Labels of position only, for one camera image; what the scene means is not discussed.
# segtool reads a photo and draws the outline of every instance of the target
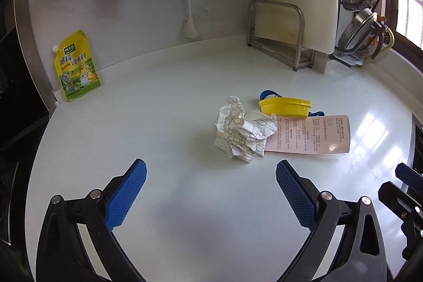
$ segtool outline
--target crumpled paper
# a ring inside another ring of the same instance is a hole
[[[229,97],[219,110],[216,120],[217,138],[214,144],[230,157],[247,163],[263,157],[266,139],[277,130],[276,116],[258,110],[244,111],[238,97]]]

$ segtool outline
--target cartoon chicken illustration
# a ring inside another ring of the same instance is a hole
[[[96,75],[90,71],[88,65],[83,62],[81,64],[81,71],[79,73],[82,86],[90,84],[95,77]]]

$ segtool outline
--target metal screw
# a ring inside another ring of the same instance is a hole
[[[92,192],[90,192],[90,197],[92,199],[98,199],[101,196],[102,192],[99,189],[94,189]]]
[[[361,198],[361,202],[363,202],[365,205],[371,204],[371,200],[367,196],[363,196]]]
[[[329,193],[328,191],[323,191],[320,194],[325,200],[331,200],[332,199],[332,194]]]
[[[53,196],[52,199],[51,199],[51,201],[52,201],[52,204],[54,204],[54,205],[56,203],[59,203],[59,201],[60,201],[60,195]]]

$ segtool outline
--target blue rubber gripper pad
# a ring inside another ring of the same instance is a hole
[[[418,193],[423,193],[423,176],[404,163],[397,165],[395,176]]]
[[[114,227],[122,225],[147,178],[147,166],[145,163],[139,160],[134,164],[136,165],[107,203],[104,222],[110,232]]]
[[[276,167],[276,180],[300,225],[313,231],[317,225],[316,205],[309,198],[301,184],[291,174],[289,167],[285,165],[284,161],[280,161]]]

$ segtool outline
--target white wall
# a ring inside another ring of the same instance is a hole
[[[394,50],[364,68],[391,88],[423,123],[423,74],[420,71]]]
[[[60,88],[51,49],[78,29],[90,43],[97,70],[189,42],[181,34],[186,0],[28,0],[35,42],[54,90]],[[192,0],[192,15],[211,39],[247,33],[250,0]]]

